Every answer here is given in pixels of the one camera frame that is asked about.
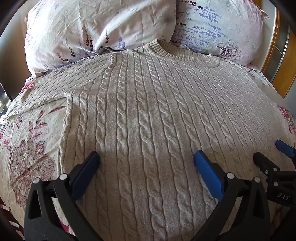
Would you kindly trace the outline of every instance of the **sweater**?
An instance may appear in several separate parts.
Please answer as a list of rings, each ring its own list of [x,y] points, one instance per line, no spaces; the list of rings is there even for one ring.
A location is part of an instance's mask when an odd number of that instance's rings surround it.
[[[253,164],[257,151],[292,166],[274,148],[277,139],[292,141],[277,105],[247,71],[215,56],[154,40],[33,82],[9,115],[67,98],[58,173],[99,153],[78,205],[105,241],[190,240],[217,203],[194,167],[198,150],[247,180],[264,179]]]

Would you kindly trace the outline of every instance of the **blue gripper pad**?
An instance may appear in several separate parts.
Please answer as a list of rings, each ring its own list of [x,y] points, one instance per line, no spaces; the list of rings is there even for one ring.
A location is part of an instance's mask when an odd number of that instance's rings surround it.
[[[87,186],[91,182],[100,165],[100,156],[97,152],[92,151],[86,160],[81,164],[82,168],[71,183],[71,199],[73,201],[82,198]]]
[[[194,164],[211,195],[221,201],[224,195],[223,175],[225,175],[222,168],[218,164],[212,163],[201,150],[195,153]]]
[[[294,148],[290,147],[281,140],[276,141],[276,148],[289,158],[293,158],[295,156]]]

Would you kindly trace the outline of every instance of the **sweater collar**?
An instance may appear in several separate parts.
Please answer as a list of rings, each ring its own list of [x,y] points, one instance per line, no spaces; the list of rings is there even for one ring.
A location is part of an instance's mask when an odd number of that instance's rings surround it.
[[[145,47],[157,57],[181,62],[189,62],[190,64],[200,67],[213,68],[217,67],[220,63],[220,59],[216,56],[185,50],[160,39],[153,40],[152,42],[146,44]]]

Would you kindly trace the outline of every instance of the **bolt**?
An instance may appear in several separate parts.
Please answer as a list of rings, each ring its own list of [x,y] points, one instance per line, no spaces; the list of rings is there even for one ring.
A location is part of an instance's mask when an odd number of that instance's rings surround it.
[[[68,175],[67,175],[66,173],[63,173],[63,174],[61,174],[61,175],[59,176],[59,178],[60,178],[61,180],[65,180],[67,177],[68,177]]]
[[[257,182],[257,183],[259,183],[259,182],[261,182],[261,179],[259,177],[255,177],[254,178],[254,181]]]
[[[234,179],[235,175],[233,173],[229,172],[229,173],[227,173],[227,177],[229,179]]]
[[[36,183],[39,183],[39,181],[40,181],[40,178],[37,177],[37,178],[34,178],[33,183],[36,184]]]

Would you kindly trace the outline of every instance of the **white pillow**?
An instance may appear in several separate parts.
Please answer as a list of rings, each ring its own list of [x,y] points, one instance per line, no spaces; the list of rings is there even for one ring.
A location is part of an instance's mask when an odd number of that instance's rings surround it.
[[[249,0],[181,0],[171,43],[247,65],[262,41],[262,14]]]
[[[25,52],[33,77],[98,53],[170,41],[175,0],[40,0],[28,14]]]

